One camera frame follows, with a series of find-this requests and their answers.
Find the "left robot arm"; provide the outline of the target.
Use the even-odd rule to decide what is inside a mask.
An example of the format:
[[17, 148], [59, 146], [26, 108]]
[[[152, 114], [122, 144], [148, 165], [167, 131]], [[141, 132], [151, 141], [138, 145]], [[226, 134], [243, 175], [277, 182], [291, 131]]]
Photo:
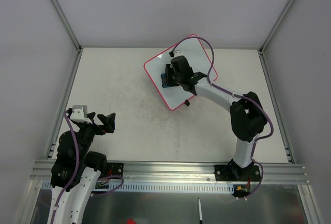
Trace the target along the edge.
[[115, 113], [107, 116], [68, 109], [69, 130], [59, 139], [51, 169], [51, 206], [48, 223], [82, 223], [84, 211], [98, 179], [108, 171], [105, 154], [90, 151], [95, 136], [113, 133]]

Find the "pink framed whiteboard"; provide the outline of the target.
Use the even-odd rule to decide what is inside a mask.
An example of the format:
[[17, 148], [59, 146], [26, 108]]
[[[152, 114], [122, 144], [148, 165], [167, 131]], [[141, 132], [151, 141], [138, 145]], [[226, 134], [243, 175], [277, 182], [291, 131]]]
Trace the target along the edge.
[[178, 46], [173, 45], [144, 63], [144, 69], [147, 75], [170, 110], [176, 110], [183, 105], [186, 100], [190, 100], [194, 97], [193, 94], [184, 91], [180, 86], [162, 87], [161, 75], [166, 72], [166, 65], [169, 64], [172, 59], [169, 55], [170, 51], [173, 49], [175, 51], [181, 51], [194, 72], [207, 74], [211, 66], [212, 56], [208, 55], [203, 47], [205, 42], [196, 37], [197, 35], [192, 34], [189, 36], [189, 39], [181, 42]]

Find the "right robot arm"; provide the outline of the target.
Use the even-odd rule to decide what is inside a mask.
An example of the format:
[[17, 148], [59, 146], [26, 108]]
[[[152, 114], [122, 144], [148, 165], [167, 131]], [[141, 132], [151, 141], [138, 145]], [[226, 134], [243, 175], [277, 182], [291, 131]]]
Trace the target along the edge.
[[233, 158], [220, 170], [218, 178], [245, 181], [252, 175], [253, 155], [267, 118], [258, 96], [254, 92], [238, 95], [212, 83], [206, 74], [193, 72], [191, 67], [174, 68], [166, 64], [161, 74], [162, 86], [181, 86], [183, 90], [204, 97], [227, 110], [230, 114], [231, 128], [237, 138]]

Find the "blue whiteboard eraser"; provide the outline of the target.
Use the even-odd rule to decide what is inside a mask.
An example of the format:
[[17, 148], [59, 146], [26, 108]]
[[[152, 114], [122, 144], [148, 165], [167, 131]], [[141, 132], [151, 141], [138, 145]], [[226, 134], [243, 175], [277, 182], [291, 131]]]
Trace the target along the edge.
[[168, 82], [167, 82], [167, 75], [165, 73], [161, 74], [161, 82], [162, 82], [162, 87], [163, 88], [168, 88]]

